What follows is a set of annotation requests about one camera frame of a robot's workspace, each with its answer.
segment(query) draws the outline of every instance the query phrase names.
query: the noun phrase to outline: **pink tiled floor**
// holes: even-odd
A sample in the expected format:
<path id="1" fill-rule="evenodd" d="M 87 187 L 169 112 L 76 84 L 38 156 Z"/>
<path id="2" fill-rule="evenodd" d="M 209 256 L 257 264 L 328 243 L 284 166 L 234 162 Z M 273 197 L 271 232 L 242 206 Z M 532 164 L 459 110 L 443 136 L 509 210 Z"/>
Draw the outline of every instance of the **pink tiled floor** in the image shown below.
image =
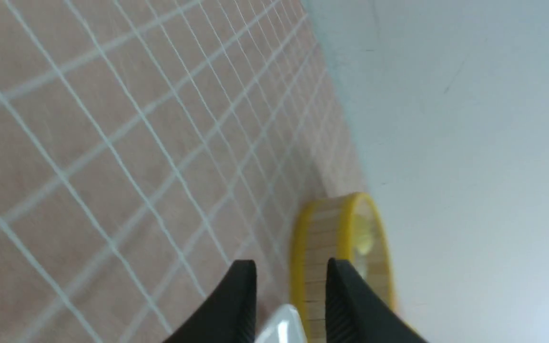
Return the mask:
<path id="1" fill-rule="evenodd" d="M 0 0 L 0 342 L 161 341 L 239 258 L 263 319 L 362 184 L 299 0 Z"/>

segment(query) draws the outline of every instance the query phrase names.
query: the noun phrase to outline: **circular wooden basket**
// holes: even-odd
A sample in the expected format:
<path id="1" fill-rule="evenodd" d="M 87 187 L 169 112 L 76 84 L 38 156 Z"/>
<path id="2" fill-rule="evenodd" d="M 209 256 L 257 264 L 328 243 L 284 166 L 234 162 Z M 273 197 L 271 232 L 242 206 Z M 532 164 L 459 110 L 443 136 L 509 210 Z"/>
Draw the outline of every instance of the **circular wooden basket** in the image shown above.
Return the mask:
<path id="1" fill-rule="evenodd" d="M 329 258 L 349 260 L 374 293 L 395 310 L 387 241 L 376 206 L 367 193 L 307 204 L 296 223 L 291 253 L 291 302 L 298 308 L 310 343 L 326 339 Z"/>

